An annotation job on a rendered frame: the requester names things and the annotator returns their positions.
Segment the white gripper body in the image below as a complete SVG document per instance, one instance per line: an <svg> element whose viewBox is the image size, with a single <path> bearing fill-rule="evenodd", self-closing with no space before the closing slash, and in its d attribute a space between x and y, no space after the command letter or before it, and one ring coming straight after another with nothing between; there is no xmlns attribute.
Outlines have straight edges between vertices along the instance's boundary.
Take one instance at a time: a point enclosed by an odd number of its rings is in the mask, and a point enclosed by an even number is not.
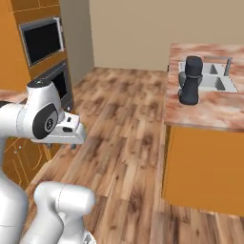
<svg viewBox="0 0 244 244"><path fill-rule="evenodd" d="M59 143L59 144L83 144L86 140L86 130L82 123L74 128L55 127L55 129L44 139L42 143Z"/></svg>

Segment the orange base cupboards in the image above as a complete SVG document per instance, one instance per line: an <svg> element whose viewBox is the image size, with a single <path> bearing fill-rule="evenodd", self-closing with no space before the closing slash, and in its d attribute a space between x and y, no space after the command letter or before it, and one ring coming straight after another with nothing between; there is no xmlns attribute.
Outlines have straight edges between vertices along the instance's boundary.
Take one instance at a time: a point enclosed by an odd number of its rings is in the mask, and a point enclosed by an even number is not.
<svg viewBox="0 0 244 244"><path fill-rule="evenodd" d="M54 158L59 149L59 144L48 147L29 139L9 137L4 150L3 172L25 190L42 166Z"/></svg>

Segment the black built-in oven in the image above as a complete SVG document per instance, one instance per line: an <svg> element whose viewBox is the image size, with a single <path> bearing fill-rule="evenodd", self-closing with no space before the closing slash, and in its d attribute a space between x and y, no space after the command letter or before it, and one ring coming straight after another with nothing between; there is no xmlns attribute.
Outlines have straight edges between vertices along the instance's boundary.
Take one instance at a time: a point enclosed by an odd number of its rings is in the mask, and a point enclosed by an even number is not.
<svg viewBox="0 0 244 244"><path fill-rule="evenodd" d="M71 79L68 68L68 60L63 60L48 71L35 77L35 80L48 79L53 82L58 90L61 105L65 112L71 112L73 109L73 95L71 88Z"/></svg>

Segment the silver microwave oven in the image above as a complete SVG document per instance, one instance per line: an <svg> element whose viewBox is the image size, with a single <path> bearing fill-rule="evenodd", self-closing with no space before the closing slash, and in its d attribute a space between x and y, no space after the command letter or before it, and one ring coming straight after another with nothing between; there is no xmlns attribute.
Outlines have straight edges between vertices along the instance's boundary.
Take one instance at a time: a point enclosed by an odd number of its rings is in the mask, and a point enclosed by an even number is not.
<svg viewBox="0 0 244 244"><path fill-rule="evenodd" d="M65 49L59 16L21 24L19 30L30 67Z"/></svg>

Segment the tall orange cupboard unit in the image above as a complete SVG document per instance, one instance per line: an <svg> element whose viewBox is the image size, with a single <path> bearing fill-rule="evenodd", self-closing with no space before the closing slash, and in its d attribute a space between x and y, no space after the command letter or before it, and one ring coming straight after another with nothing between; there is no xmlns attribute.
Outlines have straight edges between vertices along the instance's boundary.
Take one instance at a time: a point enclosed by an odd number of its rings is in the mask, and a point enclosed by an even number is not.
<svg viewBox="0 0 244 244"><path fill-rule="evenodd" d="M68 60L64 49L28 64L19 26L53 16L61 18L59 0L0 0L0 90L23 92L35 77Z"/></svg>

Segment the orange kitchen island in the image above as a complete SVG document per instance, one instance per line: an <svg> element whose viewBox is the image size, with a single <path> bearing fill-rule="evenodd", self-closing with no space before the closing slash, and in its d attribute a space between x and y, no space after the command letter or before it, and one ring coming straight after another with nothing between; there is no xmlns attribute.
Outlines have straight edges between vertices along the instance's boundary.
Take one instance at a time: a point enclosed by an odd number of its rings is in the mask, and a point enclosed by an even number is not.
<svg viewBox="0 0 244 244"><path fill-rule="evenodd" d="M218 64L230 57L236 91L201 91L196 105L181 104L178 63L188 55ZM169 65L162 196L172 205L244 216L244 45L173 44Z"/></svg>

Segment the steel double sink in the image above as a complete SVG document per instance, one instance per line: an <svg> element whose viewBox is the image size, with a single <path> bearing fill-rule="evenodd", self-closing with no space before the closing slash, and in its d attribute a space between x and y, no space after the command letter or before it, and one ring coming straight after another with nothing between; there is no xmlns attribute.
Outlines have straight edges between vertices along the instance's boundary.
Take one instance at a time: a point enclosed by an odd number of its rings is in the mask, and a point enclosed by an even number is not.
<svg viewBox="0 0 244 244"><path fill-rule="evenodd" d="M178 63L178 79L181 88L185 81L185 64ZM232 79L224 74L224 67L217 63L203 63L202 77L198 80L198 91L237 92Z"/></svg>

